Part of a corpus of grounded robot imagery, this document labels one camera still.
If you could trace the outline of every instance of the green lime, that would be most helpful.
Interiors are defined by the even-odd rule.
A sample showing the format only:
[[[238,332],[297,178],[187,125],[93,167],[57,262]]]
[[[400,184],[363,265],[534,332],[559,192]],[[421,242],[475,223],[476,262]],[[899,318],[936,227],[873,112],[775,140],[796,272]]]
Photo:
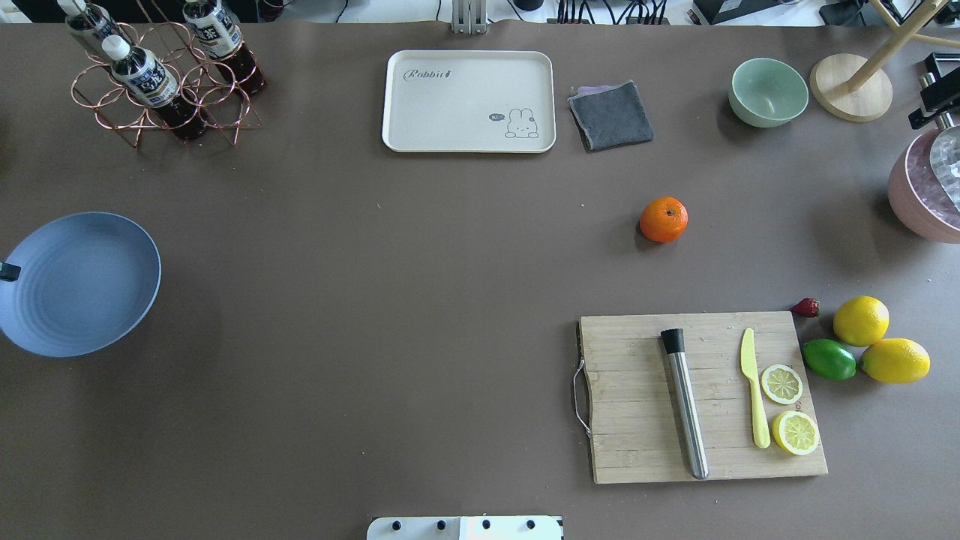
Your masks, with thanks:
[[[825,379],[845,380],[856,374],[856,360],[851,352],[832,339],[806,342],[803,354],[806,367]]]

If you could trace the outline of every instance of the blue plate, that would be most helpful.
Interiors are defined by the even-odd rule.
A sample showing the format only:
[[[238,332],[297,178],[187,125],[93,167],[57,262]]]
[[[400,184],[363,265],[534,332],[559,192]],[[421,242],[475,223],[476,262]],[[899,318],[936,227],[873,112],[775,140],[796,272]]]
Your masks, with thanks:
[[[160,253],[133,221],[106,212],[62,217],[27,236],[0,282],[0,329],[43,356],[79,356],[133,330],[160,287]]]

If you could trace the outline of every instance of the cutting board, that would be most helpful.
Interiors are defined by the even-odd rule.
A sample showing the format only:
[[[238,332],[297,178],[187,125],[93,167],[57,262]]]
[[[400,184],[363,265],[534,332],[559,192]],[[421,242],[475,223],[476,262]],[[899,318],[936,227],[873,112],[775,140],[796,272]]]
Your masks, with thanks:
[[[812,454],[792,455],[771,440],[754,444],[750,387],[740,373],[740,339],[755,332],[759,373],[784,364],[800,374],[804,393],[792,405],[764,396],[767,423],[785,410],[816,421],[793,315],[789,311],[587,316],[580,319],[589,394],[596,483],[694,480],[684,465],[682,433],[668,384],[660,332],[684,330],[686,359],[707,447],[708,480],[825,475],[823,440]]]

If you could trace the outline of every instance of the orange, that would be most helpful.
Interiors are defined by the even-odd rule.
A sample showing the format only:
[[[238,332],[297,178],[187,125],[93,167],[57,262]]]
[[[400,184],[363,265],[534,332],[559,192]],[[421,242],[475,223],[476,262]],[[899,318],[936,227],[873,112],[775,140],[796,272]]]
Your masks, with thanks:
[[[649,240],[672,242],[686,230],[686,207],[673,197],[660,197],[643,209],[636,225]]]

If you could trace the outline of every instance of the plastic knife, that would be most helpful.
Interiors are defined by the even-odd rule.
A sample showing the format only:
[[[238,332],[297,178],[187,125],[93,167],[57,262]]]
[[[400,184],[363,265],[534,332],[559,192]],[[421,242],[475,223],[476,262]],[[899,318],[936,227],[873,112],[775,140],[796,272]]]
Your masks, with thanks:
[[[767,427],[767,413],[763,410],[763,397],[760,396],[760,382],[756,375],[756,350],[752,328],[743,331],[743,340],[740,341],[740,371],[750,382],[754,443],[760,448],[767,448],[770,446],[770,429]]]

